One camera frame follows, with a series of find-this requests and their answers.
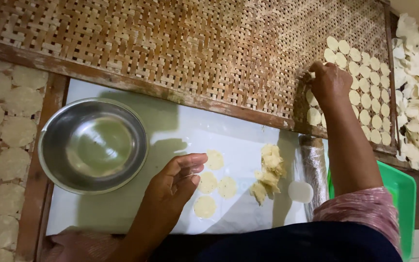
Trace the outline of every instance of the metal bowl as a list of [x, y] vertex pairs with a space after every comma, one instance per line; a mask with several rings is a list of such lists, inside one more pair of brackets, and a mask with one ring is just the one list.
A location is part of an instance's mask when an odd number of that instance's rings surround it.
[[145, 163], [148, 140], [140, 117], [111, 99], [87, 98], [57, 111], [41, 130], [40, 164], [57, 186], [103, 194], [124, 186]]

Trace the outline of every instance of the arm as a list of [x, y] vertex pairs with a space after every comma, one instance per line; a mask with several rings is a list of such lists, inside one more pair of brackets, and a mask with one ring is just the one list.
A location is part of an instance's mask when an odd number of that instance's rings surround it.
[[350, 104], [352, 77], [332, 63], [315, 62], [310, 71], [316, 75], [311, 91], [327, 123], [329, 166], [336, 196], [382, 187], [373, 149]]
[[145, 262], [179, 220], [183, 206], [195, 192], [206, 154], [174, 157], [145, 191], [129, 232], [108, 262]]

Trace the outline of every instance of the hand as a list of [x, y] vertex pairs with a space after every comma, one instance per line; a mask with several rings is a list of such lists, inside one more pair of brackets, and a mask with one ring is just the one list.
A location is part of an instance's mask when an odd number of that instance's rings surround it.
[[133, 242], [150, 253], [163, 241], [200, 182], [200, 176], [191, 174], [201, 172], [207, 160], [206, 154], [196, 153], [174, 157], [151, 179], [128, 233]]
[[352, 86], [352, 76], [339, 69], [333, 63], [323, 65], [315, 62], [310, 67], [311, 72], [315, 72], [311, 92], [318, 100], [321, 109], [335, 106], [337, 103], [350, 103], [349, 91]]

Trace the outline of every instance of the plastic wrap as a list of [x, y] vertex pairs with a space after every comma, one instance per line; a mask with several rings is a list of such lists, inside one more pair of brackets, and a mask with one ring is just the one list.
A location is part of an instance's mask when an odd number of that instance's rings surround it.
[[310, 136], [300, 136], [301, 167], [298, 167], [302, 181], [313, 188], [313, 199], [305, 204], [305, 214], [308, 222], [313, 220], [315, 208], [329, 200], [326, 162], [322, 139]]

